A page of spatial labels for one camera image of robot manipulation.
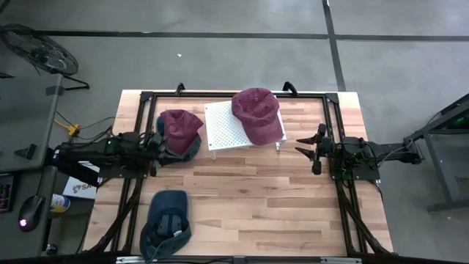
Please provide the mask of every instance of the keyboard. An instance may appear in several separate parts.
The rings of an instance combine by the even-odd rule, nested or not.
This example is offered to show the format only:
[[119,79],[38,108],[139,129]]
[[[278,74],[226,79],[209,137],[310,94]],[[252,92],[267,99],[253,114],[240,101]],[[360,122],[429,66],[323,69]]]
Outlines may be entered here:
[[0,174],[0,213],[10,212],[13,208],[15,176],[11,173]]

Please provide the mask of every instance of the maroon baseball cap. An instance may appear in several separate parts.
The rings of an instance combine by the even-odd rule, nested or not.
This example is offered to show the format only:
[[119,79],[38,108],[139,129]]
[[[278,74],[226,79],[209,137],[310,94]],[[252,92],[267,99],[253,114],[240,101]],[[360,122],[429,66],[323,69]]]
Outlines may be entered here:
[[232,112],[243,124],[252,144],[277,142],[284,136],[278,119],[278,101],[264,88],[246,89],[232,99]]
[[186,110],[166,110],[160,114],[164,122],[166,148],[183,155],[197,137],[197,131],[204,123]]

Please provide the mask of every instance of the wooden table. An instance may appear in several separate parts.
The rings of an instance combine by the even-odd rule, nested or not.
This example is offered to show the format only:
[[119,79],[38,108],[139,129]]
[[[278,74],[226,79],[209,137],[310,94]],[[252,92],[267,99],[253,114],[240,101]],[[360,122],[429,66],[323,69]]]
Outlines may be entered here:
[[[122,91],[114,133],[133,131],[140,93]],[[185,109],[204,121],[204,103],[224,100],[159,98],[155,118],[167,109]],[[357,94],[340,92],[339,100],[346,135],[366,139]],[[164,167],[157,177],[144,181],[133,254],[140,254],[140,231],[153,195],[165,189],[182,189],[190,194],[192,238],[179,255],[345,256],[339,203],[328,163],[322,162],[322,175],[313,175],[309,160],[294,149],[307,147],[295,140],[313,136],[317,126],[325,122],[322,103],[315,99],[279,99],[279,103],[287,132],[280,152],[273,144],[221,150],[213,161],[203,126],[199,129],[202,146],[192,161]],[[114,221],[122,183],[114,179],[98,189],[84,249],[94,246]],[[392,250],[379,192],[368,182],[358,181],[356,188],[363,221],[381,244]],[[350,226],[357,249],[355,228]],[[127,228],[128,219],[122,225],[121,247]]]

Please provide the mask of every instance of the concrete floor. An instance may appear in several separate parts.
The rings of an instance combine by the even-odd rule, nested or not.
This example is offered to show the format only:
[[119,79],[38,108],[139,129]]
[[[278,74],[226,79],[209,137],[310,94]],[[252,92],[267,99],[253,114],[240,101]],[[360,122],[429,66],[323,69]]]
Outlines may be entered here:
[[[465,0],[330,0],[337,34],[468,35]],[[320,0],[16,0],[0,23],[36,29],[153,32],[327,33]],[[327,40],[54,37],[92,85],[68,92],[59,110],[89,124],[115,114],[122,89],[279,89],[337,91]],[[347,91],[361,100],[369,139],[396,142],[468,93],[469,43],[338,41]],[[0,49],[0,72],[37,75]],[[87,131],[92,136],[108,124]],[[54,128],[51,145],[66,139]],[[420,143],[424,152],[426,148]],[[384,205],[397,253],[468,261],[469,210],[429,215],[443,201],[429,156],[419,166],[388,162]],[[61,253],[73,253],[86,216],[60,223]]]

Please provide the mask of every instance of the white plastic stand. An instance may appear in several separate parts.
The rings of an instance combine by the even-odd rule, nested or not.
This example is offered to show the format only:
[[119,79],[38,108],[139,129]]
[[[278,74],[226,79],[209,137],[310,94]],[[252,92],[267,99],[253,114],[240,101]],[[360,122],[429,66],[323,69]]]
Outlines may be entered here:
[[[212,159],[216,159],[216,150],[225,150],[236,147],[249,147],[253,144],[246,136],[241,121],[232,113],[232,102],[206,103],[205,125],[207,126],[208,150]],[[277,112],[281,129],[284,133],[282,139],[276,142],[276,149],[280,151],[282,143],[287,140],[284,123],[280,111]]]

